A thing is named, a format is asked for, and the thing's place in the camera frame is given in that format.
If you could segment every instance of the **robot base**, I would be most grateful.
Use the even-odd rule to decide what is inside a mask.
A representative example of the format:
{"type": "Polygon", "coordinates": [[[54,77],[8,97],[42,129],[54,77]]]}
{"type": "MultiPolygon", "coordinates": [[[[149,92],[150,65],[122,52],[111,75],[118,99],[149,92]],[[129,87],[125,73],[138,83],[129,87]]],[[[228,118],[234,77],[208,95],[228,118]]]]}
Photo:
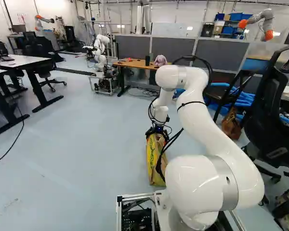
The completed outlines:
{"type": "MultiPolygon", "coordinates": [[[[161,231],[195,231],[188,227],[181,219],[178,211],[173,207],[167,191],[154,192],[158,221],[161,231]]],[[[207,231],[233,231],[224,212],[220,211],[215,223],[207,231]]]]}

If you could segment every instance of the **brown bag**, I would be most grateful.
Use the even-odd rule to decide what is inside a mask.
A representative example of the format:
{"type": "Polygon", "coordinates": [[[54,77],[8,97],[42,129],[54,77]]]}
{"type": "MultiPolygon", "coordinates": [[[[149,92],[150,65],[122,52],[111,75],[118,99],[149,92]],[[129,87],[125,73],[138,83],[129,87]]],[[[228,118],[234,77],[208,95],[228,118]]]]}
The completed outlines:
{"type": "Polygon", "coordinates": [[[241,135],[241,127],[236,120],[236,109],[233,107],[222,120],[222,131],[232,140],[238,140],[241,135]]]}

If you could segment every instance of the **black desk leg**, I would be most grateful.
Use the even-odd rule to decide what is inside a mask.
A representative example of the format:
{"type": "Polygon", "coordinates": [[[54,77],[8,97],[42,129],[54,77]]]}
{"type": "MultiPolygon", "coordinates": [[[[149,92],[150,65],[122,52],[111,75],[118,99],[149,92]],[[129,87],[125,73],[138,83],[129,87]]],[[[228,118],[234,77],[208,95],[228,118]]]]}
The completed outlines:
{"type": "Polygon", "coordinates": [[[8,97],[8,96],[11,95],[11,92],[10,92],[8,86],[6,85],[3,76],[0,77],[0,87],[1,87],[1,89],[3,91],[3,93],[4,93],[4,96],[8,97]]]}
{"type": "Polygon", "coordinates": [[[123,67],[119,67],[119,84],[121,86],[121,91],[117,94],[118,97],[123,95],[131,86],[126,86],[124,85],[124,73],[123,73],[123,67]]]}
{"type": "Polygon", "coordinates": [[[29,115],[25,114],[17,118],[14,115],[13,110],[10,108],[9,104],[5,101],[5,98],[1,94],[1,92],[0,92],[0,110],[2,111],[5,118],[8,120],[8,123],[0,128],[0,134],[29,117],[29,115]]]}
{"type": "Polygon", "coordinates": [[[11,93],[11,95],[19,94],[23,91],[28,90],[28,88],[24,88],[24,87],[19,85],[18,78],[17,78],[17,75],[15,73],[11,73],[11,74],[9,74],[9,76],[10,76],[13,84],[8,84],[7,86],[16,89],[15,91],[13,91],[11,93]]]}
{"type": "Polygon", "coordinates": [[[38,111],[42,110],[43,108],[49,106],[50,104],[57,102],[58,100],[63,98],[63,95],[60,95],[60,96],[55,97],[49,101],[46,100],[45,95],[44,95],[43,90],[42,90],[42,87],[40,86],[38,79],[34,74],[34,71],[33,70],[26,70],[26,71],[27,71],[29,80],[31,82],[31,85],[33,87],[33,91],[36,94],[36,96],[39,100],[39,103],[40,103],[40,106],[38,106],[32,110],[33,113],[38,112],[38,111]]]}

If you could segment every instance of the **wooden desk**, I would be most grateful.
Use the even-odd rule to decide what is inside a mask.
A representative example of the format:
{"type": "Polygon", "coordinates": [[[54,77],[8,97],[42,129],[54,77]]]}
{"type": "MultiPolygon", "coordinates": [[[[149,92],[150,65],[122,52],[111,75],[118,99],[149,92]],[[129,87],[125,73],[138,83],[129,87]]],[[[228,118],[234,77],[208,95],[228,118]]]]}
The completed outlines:
{"type": "Polygon", "coordinates": [[[118,62],[113,63],[116,66],[125,66],[125,67],[134,67],[147,70],[157,70],[159,66],[155,66],[154,62],[150,62],[150,66],[145,65],[145,60],[143,59],[124,59],[118,62]]]}
{"type": "Polygon", "coordinates": [[[150,65],[146,66],[145,60],[143,60],[143,59],[124,59],[124,60],[120,60],[118,62],[115,62],[112,65],[119,67],[119,75],[118,76],[119,76],[119,84],[121,86],[121,91],[118,93],[118,97],[123,95],[130,88],[130,86],[127,86],[125,88],[124,75],[123,75],[123,72],[121,71],[121,68],[132,67],[132,68],[146,69],[146,70],[150,70],[150,71],[156,71],[157,69],[159,69],[159,66],[155,66],[153,62],[150,62],[150,65]]]}

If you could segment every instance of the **blue storage bin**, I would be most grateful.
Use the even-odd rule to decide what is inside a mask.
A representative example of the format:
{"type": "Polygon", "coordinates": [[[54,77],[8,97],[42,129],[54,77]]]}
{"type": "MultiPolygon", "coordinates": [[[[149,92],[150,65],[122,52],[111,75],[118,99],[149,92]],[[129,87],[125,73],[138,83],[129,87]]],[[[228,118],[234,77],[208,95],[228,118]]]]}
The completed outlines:
{"type": "Polygon", "coordinates": [[[225,14],[224,13],[218,13],[215,15],[215,21],[216,20],[223,20],[223,18],[225,17],[225,14]]]}
{"type": "Polygon", "coordinates": [[[250,17],[252,17],[252,14],[242,14],[242,19],[249,19],[250,17]]]}
{"type": "Polygon", "coordinates": [[[231,26],[224,26],[222,30],[222,34],[231,35],[233,33],[233,27],[231,26]]]}
{"type": "Polygon", "coordinates": [[[243,31],[242,30],[238,30],[237,27],[233,28],[233,33],[237,34],[237,35],[242,35],[243,31]]]}
{"type": "Polygon", "coordinates": [[[240,21],[242,19],[243,13],[231,13],[230,14],[230,20],[231,21],[240,21]]]}

